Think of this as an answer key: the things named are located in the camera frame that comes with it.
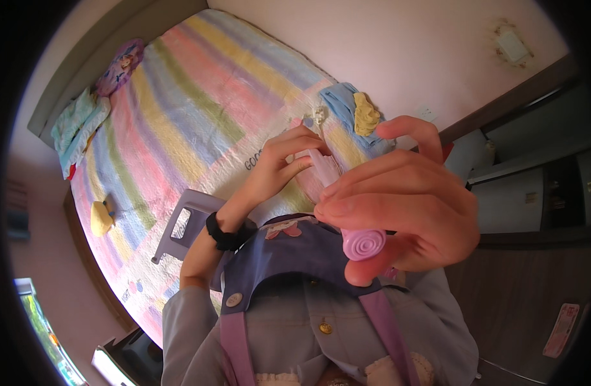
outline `person's right hand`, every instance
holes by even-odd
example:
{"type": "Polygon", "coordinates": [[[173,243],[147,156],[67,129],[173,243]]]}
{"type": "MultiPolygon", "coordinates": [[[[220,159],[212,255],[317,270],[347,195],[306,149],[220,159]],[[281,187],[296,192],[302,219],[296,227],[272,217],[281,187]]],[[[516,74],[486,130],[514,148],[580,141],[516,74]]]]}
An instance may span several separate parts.
{"type": "Polygon", "coordinates": [[[287,157],[308,149],[317,149],[324,156],[332,155],[328,145],[303,125],[268,140],[238,194],[248,197],[253,207],[275,196],[299,172],[313,166],[310,156],[287,162],[287,157]]]}
{"type": "Polygon", "coordinates": [[[394,150],[342,175],[323,190],[315,216],[343,229],[385,229],[374,258],[349,261],[345,277],[367,285],[386,267],[425,271],[465,259],[480,239],[476,197],[443,166],[437,128],[401,116],[377,126],[382,138],[410,135],[419,153],[394,150]]]}

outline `floor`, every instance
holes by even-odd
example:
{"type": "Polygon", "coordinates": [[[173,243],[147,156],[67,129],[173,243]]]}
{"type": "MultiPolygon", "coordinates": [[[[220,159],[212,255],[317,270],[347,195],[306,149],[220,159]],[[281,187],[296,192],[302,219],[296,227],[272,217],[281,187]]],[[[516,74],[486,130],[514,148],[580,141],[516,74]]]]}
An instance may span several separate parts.
{"type": "MultiPolygon", "coordinates": [[[[450,289],[476,339],[480,358],[547,382],[568,351],[591,297],[591,248],[508,251],[477,249],[446,267],[450,289]],[[563,303],[580,305],[559,358],[542,355],[563,303]]],[[[536,385],[480,361],[477,386],[536,385]]]]}

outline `overall dress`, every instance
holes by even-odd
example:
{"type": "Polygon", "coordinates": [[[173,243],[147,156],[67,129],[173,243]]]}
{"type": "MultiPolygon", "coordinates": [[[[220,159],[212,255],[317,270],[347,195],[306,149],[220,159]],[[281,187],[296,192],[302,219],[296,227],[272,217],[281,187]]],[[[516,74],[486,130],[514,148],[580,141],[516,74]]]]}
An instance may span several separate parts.
{"type": "Polygon", "coordinates": [[[354,287],[344,277],[348,258],[342,236],[328,224],[306,214],[270,220],[224,267],[220,342],[224,373],[231,386],[255,386],[244,313],[255,289],[277,275],[307,275],[324,280],[358,298],[399,372],[403,385],[419,386],[410,352],[390,303],[376,278],[368,287],[354,287]]]}

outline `gold button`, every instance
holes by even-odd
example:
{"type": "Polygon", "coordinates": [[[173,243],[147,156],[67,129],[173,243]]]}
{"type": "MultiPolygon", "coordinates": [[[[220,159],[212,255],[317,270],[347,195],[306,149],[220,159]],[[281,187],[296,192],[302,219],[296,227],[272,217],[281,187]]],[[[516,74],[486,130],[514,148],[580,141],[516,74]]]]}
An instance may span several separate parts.
{"type": "Polygon", "coordinates": [[[242,301],[242,294],[239,292],[236,292],[227,299],[227,302],[225,302],[225,305],[227,305],[228,307],[235,307],[238,304],[240,304],[241,301],[242,301]]]}
{"type": "Polygon", "coordinates": [[[323,322],[319,325],[319,331],[321,331],[324,334],[331,334],[332,326],[329,323],[323,322]]]}

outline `striped quilt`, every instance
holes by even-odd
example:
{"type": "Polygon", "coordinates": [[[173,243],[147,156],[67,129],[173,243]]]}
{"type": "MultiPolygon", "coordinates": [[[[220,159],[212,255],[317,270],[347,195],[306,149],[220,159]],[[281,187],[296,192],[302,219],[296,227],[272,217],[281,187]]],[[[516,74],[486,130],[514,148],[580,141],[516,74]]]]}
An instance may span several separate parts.
{"type": "MultiPolygon", "coordinates": [[[[184,189],[228,199],[255,155],[292,118],[322,106],[334,80],[260,30],[211,9],[151,42],[71,181],[79,219],[100,269],[138,325],[162,346],[162,309],[179,288],[181,262],[150,259],[184,189]],[[93,201],[108,202],[115,227],[90,231],[93,201]]],[[[338,165],[350,169],[387,150],[361,148],[327,113],[322,125],[338,165]]],[[[293,180],[263,205],[259,221],[311,211],[293,180]]],[[[220,303],[220,294],[213,293],[220,303]]]]}

